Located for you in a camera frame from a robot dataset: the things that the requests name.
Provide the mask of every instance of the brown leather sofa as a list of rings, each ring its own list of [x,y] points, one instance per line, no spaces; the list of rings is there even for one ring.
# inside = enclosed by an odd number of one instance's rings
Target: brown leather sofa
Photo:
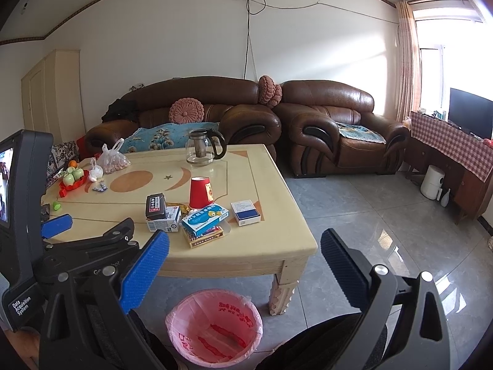
[[[393,174],[410,138],[402,124],[373,114],[373,97],[344,83],[327,80],[284,82],[283,98],[273,112],[283,133],[276,144],[286,152],[296,176]],[[386,144],[339,136],[337,122],[362,125]]]
[[[226,143],[265,144],[275,160],[274,143],[280,137],[280,120],[270,109],[257,104],[257,83],[219,76],[173,78],[127,93],[121,99],[137,102],[139,123],[116,120],[95,126],[85,137],[88,152],[101,152],[104,143],[113,146],[139,127],[168,123],[169,108],[183,97],[196,98],[204,105],[204,122],[219,122]]]

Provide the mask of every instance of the white bottle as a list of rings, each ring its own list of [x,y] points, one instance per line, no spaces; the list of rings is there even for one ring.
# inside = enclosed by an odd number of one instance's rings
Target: white bottle
[[[442,200],[440,201],[442,207],[447,207],[449,203],[449,197],[450,197],[450,189],[447,191],[445,195],[443,195]]]

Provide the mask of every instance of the pink trash bin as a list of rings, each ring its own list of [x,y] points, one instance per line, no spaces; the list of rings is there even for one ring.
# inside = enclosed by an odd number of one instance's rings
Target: pink trash bin
[[[166,316],[166,327],[176,350],[207,368],[242,362],[262,339],[262,318],[250,298],[222,289],[184,298]]]

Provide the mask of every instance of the tv stand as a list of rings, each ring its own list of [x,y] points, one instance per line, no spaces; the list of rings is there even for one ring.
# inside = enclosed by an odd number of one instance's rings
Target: tv stand
[[[493,171],[483,182],[458,162],[416,138],[410,139],[404,161],[411,166],[408,175],[413,169],[418,170],[418,174],[425,174],[429,165],[434,165],[445,172],[443,192],[450,188],[452,200],[460,207],[457,223],[466,216],[477,219],[486,211],[493,194],[491,181]]]

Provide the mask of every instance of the green apple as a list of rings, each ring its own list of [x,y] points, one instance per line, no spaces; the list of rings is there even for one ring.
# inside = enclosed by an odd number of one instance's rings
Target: green apple
[[[84,170],[82,168],[77,168],[72,171],[72,175],[76,181],[81,179],[84,176]]]
[[[67,174],[63,177],[63,185],[72,186],[75,182],[75,178],[72,174]]]

